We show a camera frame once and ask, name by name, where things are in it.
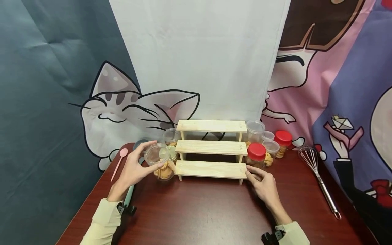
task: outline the wooden tiered display stand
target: wooden tiered display stand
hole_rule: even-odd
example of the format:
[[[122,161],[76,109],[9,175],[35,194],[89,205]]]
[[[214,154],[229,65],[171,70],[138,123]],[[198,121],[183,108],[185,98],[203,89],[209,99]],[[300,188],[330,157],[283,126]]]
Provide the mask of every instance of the wooden tiered display stand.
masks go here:
[[[246,179],[246,165],[243,156],[248,155],[242,134],[247,133],[245,121],[204,121],[180,120],[177,131],[181,133],[181,140],[177,141],[176,152],[180,160],[176,163],[175,175],[182,181],[182,176],[197,176],[211,178],[238,179],[240,185]],[[237,133],[238,141],[202,141],[186,140],[186,132],[232,132]],[[202,162],[185,160],[187,153],[235,155],[237,163]]]

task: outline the cartoon character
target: cartoon character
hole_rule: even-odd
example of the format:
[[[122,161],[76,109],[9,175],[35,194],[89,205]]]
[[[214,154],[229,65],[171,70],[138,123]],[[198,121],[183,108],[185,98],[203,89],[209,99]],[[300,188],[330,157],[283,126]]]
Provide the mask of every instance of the cartoon character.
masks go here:
[[[389,171],[392,169],[392,88],[378,101],[370,123],[370,134],[374,147]],[[329,132],[331,143],[339,157],[334,161],[340,184],[361,217],[365,220],[380,244],[392,241],[392,183],[390,180],[378,179],[370,182],[371,188],[359,190],[354,184],[353,163],[350,150],[363,136],[360,127],[352,137],[344,130],[354,129],[347,118],[332,118],[334,126],[329,123],[324,128]]]
[[[101,158],[99,169],[107,169],[122,145],[157,139],[178,120],[190,119],[199,102],[200,94],[175,89],[142,94],[130,77],[104,62],[80,106],[87,146]]]
[[[345,159],[349,159],[349,151],[354,148],[363,136],[363,127],[359,127],[352,137],[348,137],[345,134],[345,130],[354,129],[348,118],[333,116],[332,122],[334,124],[333,126],[326,122],[324,128],[329,132],[329,139],[339,155],[339,160],[345,161]]]
[[[309,65],[317,52],[330,50],[359,15],[365,0],[292,0],[268,92],[301,87],[308,77]],[[297,122],[294,115],[273,111],[264,103],[264,116]],[[304,143],[300,137],[293,146]]]
[[[381,4],[385,8],[392,10],[392,0],[382,0]]]

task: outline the plastic jar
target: plastic jar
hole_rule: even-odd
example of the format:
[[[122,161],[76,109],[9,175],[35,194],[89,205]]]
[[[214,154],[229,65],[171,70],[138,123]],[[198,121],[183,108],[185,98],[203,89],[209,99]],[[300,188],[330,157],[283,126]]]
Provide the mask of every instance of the plastic jar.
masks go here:
[[[147,148],[144,158],[148,165],[164,163],[163,167],[154,172],[154,175],[160,181],[168,181],[174,176],[175,165],[170,160],[169,150],[162,143],[154,144]]]
[[[261,133],[264,132],[265,125],[260,121],[247,121],[246,128],[248,133],[245,135],[246,147],[251,143],[260,142]]]
[[[167,150],[169,151],[169,160],[171,160],[174,164],[176,164],[178,159],[178,153],[176,152],[176,147],[172,145],[168,145]]]
[[[176,146],[179,139],[181,139],[181,134],[175,128],[168,129],[163,133],[166,145]]]
[[[265,154],[264,163],[266,167],[271,167],[272,162],[274,161],[277,152],[280,149],[280,146],[277,142],[273,140],[264,140],[263,146],[267,153]]]
[[[287,147],[291,145],[292,136],[287,131],[279,130],[275,133],[275,141],[279,144],[279,151],[276,153],[276,158],[280,159],[284,157]]]
[[[261,168],[265,165],[265,147],[260,143],[251,143],[248,147],[248,155],[246,156],[245,163],[247,165]]]
[[[260,138],[261,138],[261,143],[263,143],[264,140],[274,140],[275,135],[270,131],[264,131],[261,133]]]

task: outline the wire whisk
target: wire whisk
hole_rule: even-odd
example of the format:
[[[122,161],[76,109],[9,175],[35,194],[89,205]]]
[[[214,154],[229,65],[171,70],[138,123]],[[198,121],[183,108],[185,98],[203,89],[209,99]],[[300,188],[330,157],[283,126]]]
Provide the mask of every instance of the wire whisk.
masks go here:
[[[329,194],[327,188],[325,187],[323,180],[320,177],[319,169],[318,169],[317,151],[311,146],[303,146],[299,149],[298,155],[316,175],[317,180],[320,185],[320,188],[323,191],[325,199],[327,200],[328,205],[331,208],[332,213],[335,215],[335,217],[338,220],[341,220],[342,216],[340,215],[338,209],[336,208],[336,205],[335,205],[334,201],[332,200],[331,195]]]

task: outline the cat ear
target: cat ear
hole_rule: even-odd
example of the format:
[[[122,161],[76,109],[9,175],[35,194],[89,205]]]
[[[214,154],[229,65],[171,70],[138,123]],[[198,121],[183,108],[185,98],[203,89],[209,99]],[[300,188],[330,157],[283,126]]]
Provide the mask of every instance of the cat ear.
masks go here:
[[[90,97],[104,92],[133,91],[141,94],[139,88],[125,73],[105,61],[98,72]]]
[[[159,120],[177,124],[178,120],[187,120],[195,113],[200,102],[200,94],[182,90],[167,90],[143,95],[143,104],[147,102],[159,114]]]

